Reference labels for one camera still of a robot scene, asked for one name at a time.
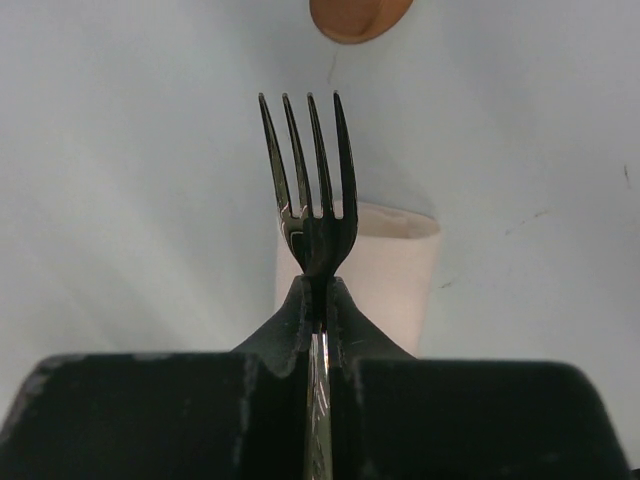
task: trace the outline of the white surface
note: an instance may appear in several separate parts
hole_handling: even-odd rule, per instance
[[[342,213],[341,202],[336,202],[336,213]],[[336,273],[358,309],[414,356],[420,355],[431,277],[441,243],[442,231],[435,220],[359,202],[358,237]],[[278,232],[274,311],[282,307],[291,282],[300,274],[300,265]]]
[[[0,405],[51,353],[249,334],[275,253],[257,92],[302,117],[313,91],[328,126],[338,88],[361,199],[445,232],[423,352],[577,364],[639,465],[638,18],[417,1],[338,47],[304,0],[3,2]]]

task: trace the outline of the brown round object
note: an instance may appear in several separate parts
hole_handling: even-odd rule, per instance
[[[362,43],[382,35],[413,0],[310,0],[318,29],[338,43]]]

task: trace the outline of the black mark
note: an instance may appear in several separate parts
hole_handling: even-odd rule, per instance
[[[513,233],[514,230],[517,230],[518,228],[523,226],[525,223],[527,223],[527,222],[529,222],[531,220],[534,220],[534,219],[536,219],[538,217],[542,217],[543,215],[548,215],[549,213],[551,213],[551,212],[549,210],[547,210],[547,209],[541,210],[538,213],[536,213],[533,217],[531,217],[531,218],[529,218],[527,220],[523,220],[518,225],[516,225],[515,227],[510,228],[509,230],[505,231],[504,234],[505,235],[511,235],[511,233]]]
[[[627,165],[624,166],[624,178],[627,179],[627,188],[631,188],[631,180],[629,179],[629,167]]]
[[[329,73],[327,74],[327,84],[331,85],[331,79],[333,78],[333,72],[336,69],[336,63],[338,62],[338,48],[336,47],[336,51],[333,52],[333,58],[331,59],[331,66],[329,67]]]

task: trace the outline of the white table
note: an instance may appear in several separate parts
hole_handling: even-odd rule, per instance
[[[424,354],[578,365],[640,466],[640,3],[416,0],[349,47],[303,0],[94,3],[0,7],[0,411],[43,356],[265,319],[257,93],[333,145],[337,88],[361,198],[445,231]]]

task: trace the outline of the metal fork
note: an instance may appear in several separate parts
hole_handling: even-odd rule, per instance
[[[311,128],[320,181],[320,205],[322,214],[315,217],[311,203],[311,188],[302,154],[302,145],[296,127],[289,97],[282,96],[287,117],[293,159],[298,180],[300,213],[291,207],[289,186],[284,172],[282,155],[278,146],[271,115],[264,95],[260,94],[260,110],[267,138],[271,172],[276,190],[282,234],[311,285],[313,310],[313,335],[309,352],[309,386],[307,393],[307,432],[305,446],[305,471],[307,479],[333,478],[331,453],[331,404],[329,392],[329,358],[326,332],[327,286],[336,270],[349,255],[358,232],[358,208],[355,171],[351,156],[349,133],[338,92],[333,94],[340,156],[342,182],[342,218],[334,212],[333,194],[327,165],[327,155],[322,140],[318,112],[311,94],[307,95]]]

